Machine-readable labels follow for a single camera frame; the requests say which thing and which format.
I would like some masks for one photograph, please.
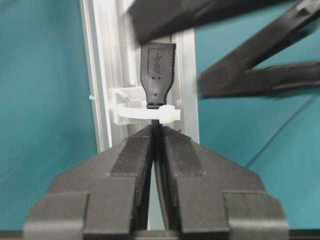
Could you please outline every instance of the white plastic clip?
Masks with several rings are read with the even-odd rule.
[[[143,87],[126,87],[114,90],[117,125],[139,123],[142,120],[159,120],[160,124],[171,124],[180,120],[181,111],[173,105],[163,105],[159,109],[147,109],[146,93]]]

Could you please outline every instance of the teal background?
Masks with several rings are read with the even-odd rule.
[[[197,72],[220,60],[294,2],[197,28]],[[317,31],[258,67],[319,60],[319,45]],[[293,229],[320,228],[318,92],[198,102],[200,143],[259,173],[268,192],[281,200]]]
[[[0,230],[97,153],[79,0],[0,0]]]

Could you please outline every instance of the robotic claw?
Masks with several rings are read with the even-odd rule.
[[[277,2],[281,1],[136,0],[129,13],[137,39],[144,44],[155,37]],[[147,11],[155,11],[155,15],[142,14]],[[306,26],[319,14],[320,0],[298,2],[203,72],[199,76],[202,95],[269,95],[279,90],[318,86],[319,62],[252,68],[292,44],[292,36],[309,34]],[[142,47],[141,82],[147,108],[166,104],[174,81],[174,59],[174,44],[148,43]],[[147,231],[153,163],[165,231]],[[308,238],[288,230],[280,202],[267,194],[257,174],[152,121],[151,126],[121,144],[56,176],[47,194],[31,208],[23,239]]]

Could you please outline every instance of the teal fabric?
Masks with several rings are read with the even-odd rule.
[[[195,31],[200,73],[294,4],[273,6]],[[258,67],[319,60],[320,31]],[[319,90],[279,98],[199,100],[200,143],[260,174],[292,229],[320,228]]]
[[[0,0],[0,230],[97,153],[79,0]]]

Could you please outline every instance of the metal frame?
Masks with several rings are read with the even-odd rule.
[[[134,41],[131,20],[124,16],[133,1],[80,0],[98,152],[120,143],[148,124],[118,126],[113,121],[113,89],[141,86],[140,48]],[[181,109],[181,121],[172,127],[199,142],[194,30],[164,40],[177,44],[175,82],[168,100]]]

